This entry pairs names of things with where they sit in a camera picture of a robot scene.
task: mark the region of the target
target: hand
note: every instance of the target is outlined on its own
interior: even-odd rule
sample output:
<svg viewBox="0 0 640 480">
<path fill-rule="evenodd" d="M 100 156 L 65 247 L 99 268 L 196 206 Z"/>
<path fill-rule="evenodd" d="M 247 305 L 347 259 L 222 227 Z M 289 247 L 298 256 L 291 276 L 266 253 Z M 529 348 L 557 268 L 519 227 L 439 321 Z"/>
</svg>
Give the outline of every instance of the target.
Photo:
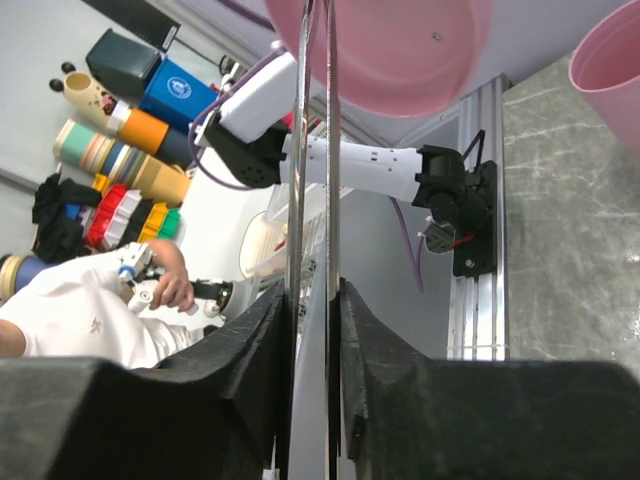
<svg viewBox="0 0 640 480">
<path fill-rule="evenodd" d="M 150 309 L 160 306 L 170 308 L 179 307 L 178 312 L 186 312 L 195 304 L 193 286 L 189 283 L 186 268 L 176 268 L 167 271 L 160 277 L 158 286 L 153 292 Z"/>
</svg>

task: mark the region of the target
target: metal rod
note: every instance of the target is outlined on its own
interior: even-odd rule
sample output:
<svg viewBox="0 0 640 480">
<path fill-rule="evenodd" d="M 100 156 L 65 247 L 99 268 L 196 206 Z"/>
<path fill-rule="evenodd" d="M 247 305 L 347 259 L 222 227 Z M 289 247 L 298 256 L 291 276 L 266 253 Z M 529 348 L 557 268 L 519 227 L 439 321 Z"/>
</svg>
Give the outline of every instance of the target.
<svg viewBox="0 0 640 480">
<path fill-rule="evenodd" d="M 296 340 L 300 312 L 300 280 L 302 267 L 302 228 L 304 223 L 304 194 L 307 167 L 307 134 L 309 113 L 309 89 L 311 68 L 309 53 L 313 47 L 318 19 L 315 0 L 307 0 L 302 14 L 300 42 L 298 47 L 298 79 L 296 82 L 296 108 L 294 109 L 294 127 L 291 148 L 291 167 L 289 171 L 289 219 L 287 234 L 287 259 L 284 276 L 285 314 L 290 318 L 286 338 L 290 343 L 288 364 L 288 392 L 284 405 L 286 432 L 280 432 L 280 449 L 276 448 L 276 468 L 278 478 L 287 480 L 289 474 L 289 452 L 291 443 L 291 418 L 293 406 L 293 382 L 295 378 Z"/>
<path fill-rule="evenodd" d="M 498 165 L 498 268 L 477 278 L 451 280 L 448 358 L 452 360 L 507 360 L 507 257 L 505 253 L 504 158 L 502 134 L 503 76 L 493 79 L 460 102 L 458 145 L 467 148 L 479 130 L 486 131 L 483 158 Z M 467 158 L 471 169 L 475 159 Z"/>
<path fill-rule="evenodd" d="M 340 456 L 340 99 L 334 0 L 325 0 L 327 25 L 326 215 L 326 478 L 337 480 Z"/>
</svg>

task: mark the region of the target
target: red wire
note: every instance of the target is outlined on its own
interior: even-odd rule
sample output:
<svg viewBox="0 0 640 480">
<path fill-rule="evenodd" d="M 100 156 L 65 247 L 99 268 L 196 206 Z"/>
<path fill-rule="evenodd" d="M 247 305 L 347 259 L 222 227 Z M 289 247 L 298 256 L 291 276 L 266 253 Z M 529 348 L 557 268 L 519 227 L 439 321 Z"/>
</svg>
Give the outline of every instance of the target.
<svg viewBox="0 0 640 480">
<path fill-rule="evenodd" d="M 473 233 L 469 233 L 467 234 L 466 237 L 461 238 L 460 240 L 456 240 L 455 242 L 453 242 L 453 247 L 458 247 L 460 245 L 463 245 L 465 243 L 470 242 L 471 240 L 473 240 Z"/>
</svg>

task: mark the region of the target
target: pink bowl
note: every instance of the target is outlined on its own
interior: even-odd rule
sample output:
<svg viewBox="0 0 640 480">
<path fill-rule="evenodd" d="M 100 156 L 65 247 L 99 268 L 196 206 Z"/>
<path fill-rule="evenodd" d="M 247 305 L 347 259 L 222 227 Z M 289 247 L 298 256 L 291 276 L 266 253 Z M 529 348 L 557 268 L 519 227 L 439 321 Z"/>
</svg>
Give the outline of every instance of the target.
<svg viewBox="0 0 640 480">
<path fill-rule="evenodd" d="M 640 156 L 640 0 L 623 5 L 582 40 L 569 78 L 629 150 Z"/>
<path fill-rule="evenodd" d="M 340 97 L 364 110 L 395 117 L 444 110 L 459 100 L 475 71 L 489 33 L 492 1 L 336 1 Z M 278 35 L 295 56 L 305 4 L 305 0 L 266 0 Z M 326 85 L 321 8 L 311 71 Z"/>
</svg>

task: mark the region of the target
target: white wall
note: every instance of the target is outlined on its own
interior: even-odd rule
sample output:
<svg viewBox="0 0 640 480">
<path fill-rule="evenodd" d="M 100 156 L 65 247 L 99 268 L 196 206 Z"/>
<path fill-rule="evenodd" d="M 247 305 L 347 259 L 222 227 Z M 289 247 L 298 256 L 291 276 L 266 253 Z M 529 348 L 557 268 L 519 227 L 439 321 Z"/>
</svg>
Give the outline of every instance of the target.
<svg viewBox="0 0 640 480">
<path fill-rule="evenodd" d="M 60 65 L 70 61 L 86 69 L 84 57 L 107 28 L 132 36 L 80 0 L 1 0 L 0 168 L 41 183 L 53 173 L 53 142 L 69 118 L 80 120 L 61 94 L 49 89 L 52 78 L 62 78 Z M 207 84 L 219 84 L 216 66 L 181 45 L 170 58 Z M 214 61 L 219 61 L 222 52 Z M 64 170 L 83 183 L 83 172 Z M 28 250 L 32 199 L 6 185 L 0 187 L 0 254 Z M 11 221 L 7 227 L 5 219 Z"/>
</svg>

